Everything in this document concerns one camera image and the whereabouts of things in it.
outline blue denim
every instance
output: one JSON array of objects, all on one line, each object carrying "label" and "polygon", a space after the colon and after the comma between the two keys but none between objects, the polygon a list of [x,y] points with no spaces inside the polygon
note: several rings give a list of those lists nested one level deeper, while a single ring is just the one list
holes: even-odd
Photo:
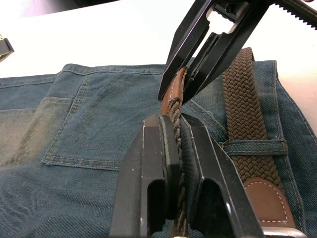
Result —
[{"label": "blue denim", "polygon": [[[108,236],[120,161],[142,121],[160,112],[163,68],[68,64],[54,75],[0,79],[1,238]],[[316,237],[316,137],[276,62],[255,62],[254,75],[269,141],[225,143],[221,77],[183,112],[228,154],[273,155],[298,229]]]}]

